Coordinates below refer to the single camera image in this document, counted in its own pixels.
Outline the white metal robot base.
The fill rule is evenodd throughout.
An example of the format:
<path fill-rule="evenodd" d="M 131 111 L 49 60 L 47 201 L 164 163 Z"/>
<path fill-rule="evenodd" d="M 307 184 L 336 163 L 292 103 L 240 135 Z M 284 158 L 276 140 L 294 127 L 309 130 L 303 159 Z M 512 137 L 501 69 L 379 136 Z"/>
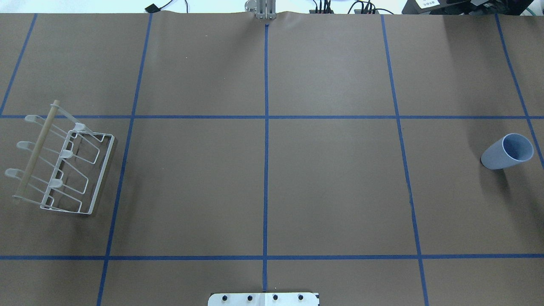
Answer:
<path fill-rule="evenodd" d="M 312 292 L 256 292 L 212 294 L 208 306 L 320 306 Z"/>

